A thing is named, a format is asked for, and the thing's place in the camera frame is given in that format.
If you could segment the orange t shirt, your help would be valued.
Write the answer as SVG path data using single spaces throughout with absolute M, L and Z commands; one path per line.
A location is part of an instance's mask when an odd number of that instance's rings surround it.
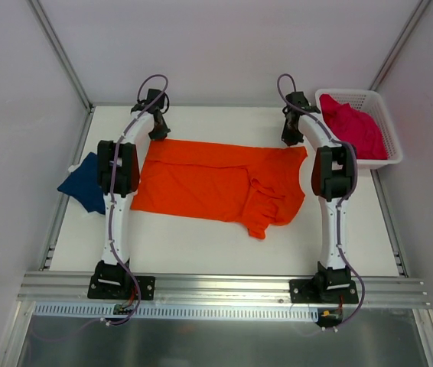
M 300 170 L 307 156 L 304 147 L 153 141 L 131 208 L 239 223 L 263 240 L 269 226 L 288 225 L 304 203 Z

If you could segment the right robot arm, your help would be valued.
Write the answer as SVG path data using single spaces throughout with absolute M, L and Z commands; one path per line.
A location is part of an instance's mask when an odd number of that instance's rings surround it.
M 347 264 L 347 205 L 357 184 L 356 154 L 319 119 L 303 92 L 284 96 L 282 140 L 291 146 L 308 141 L 315 150 L 311 189 L 321 209 L 322 246 L 314 277 L 292 285 L 294 302 L 358 304 L 351 267 Z

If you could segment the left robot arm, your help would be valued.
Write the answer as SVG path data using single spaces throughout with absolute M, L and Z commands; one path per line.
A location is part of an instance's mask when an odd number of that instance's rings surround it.
M 121 300 L 139 294 L 129 270 L 129 211 L 150 143 L 165 140 L 171 131 L 164 120 L 168 106 L 164 91 L 150 89 L 132 107 L 132 120 L 120 138 L 97 145 L 97 183 L 103 192 L 106 231 L 103 254 L 90 279 L 89 299 Z

